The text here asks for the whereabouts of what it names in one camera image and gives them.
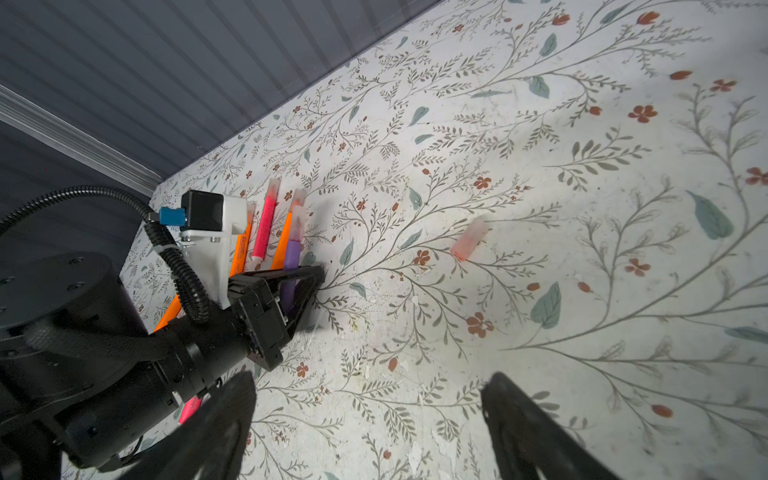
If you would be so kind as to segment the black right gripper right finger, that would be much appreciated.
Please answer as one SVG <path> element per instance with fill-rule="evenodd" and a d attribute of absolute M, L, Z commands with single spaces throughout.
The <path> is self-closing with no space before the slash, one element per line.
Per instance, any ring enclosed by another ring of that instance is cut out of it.
<path fill-rule="evenodd" d="M 614 479 L 501 372 L 481 390 L 482 412 L 502 479 Z"/>

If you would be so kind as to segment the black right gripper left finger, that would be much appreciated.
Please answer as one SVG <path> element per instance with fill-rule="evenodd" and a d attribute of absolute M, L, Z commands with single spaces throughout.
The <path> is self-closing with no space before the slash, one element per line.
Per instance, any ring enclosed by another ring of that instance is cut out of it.
<path fill-rule="evenodd" d="M 220 392 L 169 437 L 124 472 L 123 479 L 235 479 L 241 471 L 256 405 L 248 371 Z"/>

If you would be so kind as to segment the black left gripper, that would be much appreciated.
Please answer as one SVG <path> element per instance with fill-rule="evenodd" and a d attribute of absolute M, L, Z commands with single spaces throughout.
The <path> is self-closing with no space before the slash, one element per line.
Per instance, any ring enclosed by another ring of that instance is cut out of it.
<path fill-rule="evenodd" d="M 103 466 L 248 356 L 264 370 L 280 365 L 296 333 L 307 328 L 324 279 L 320 265 L 231 277 L 229 308 L 213 311 L 205 324 L 186 318 L 168 324 L 157 336 L 169 343 L 169 353 L 137 363 L 114 385 L 64 411 L 61 443 L 70 461 Z M 288 314 L 280 301 L 285 282 L 296 282 Z"/>

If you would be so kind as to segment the pink marker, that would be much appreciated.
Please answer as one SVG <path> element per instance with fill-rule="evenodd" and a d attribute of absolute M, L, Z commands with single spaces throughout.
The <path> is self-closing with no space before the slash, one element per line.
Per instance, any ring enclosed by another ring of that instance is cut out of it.
<path fill-rule="evenodd" d="M 251 255 L 251 258 L 256 264 L 261 264 L 266 257 L 280 184 L 281 180 L 279 178 L 273 178 L 269 181 L 267 186 Z"/>
<path fill-rule="evenodd" d="M 180 416 L 178 418 L 178 423 L 184 424 L 187 420 L 189 420 L 198 411 L 202 403 L 203 400 L 197 396 L 194 396 L 188 400 L 182 407 Z"/>

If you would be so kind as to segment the purple marker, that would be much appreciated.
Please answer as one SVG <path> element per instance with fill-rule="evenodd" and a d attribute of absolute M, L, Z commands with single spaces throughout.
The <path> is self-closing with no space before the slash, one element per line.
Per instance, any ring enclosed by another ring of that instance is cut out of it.
<path fill-rule="evenodd" d="M 294 206 L 291 212 L 291 224 L 283 264 L 283 269 L 286 271 L 295 270 L 299 266 L 306 220 L 306 208 Z M 295 284 L 295 280 L 285 280 L 281 284 L 280 299 L 285 314 L 288 314 L 293 306 Z"/>

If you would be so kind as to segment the translucent pink pen cap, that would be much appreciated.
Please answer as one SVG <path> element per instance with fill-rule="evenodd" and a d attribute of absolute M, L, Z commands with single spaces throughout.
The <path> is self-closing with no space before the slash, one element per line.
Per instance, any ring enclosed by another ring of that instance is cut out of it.
<path fill-rule="evenodd" d="M 459 261 L 466 261 L 483 241 L 489 231 L 484 216 L 472 220 L 450 249 L 451 255 Z"/>

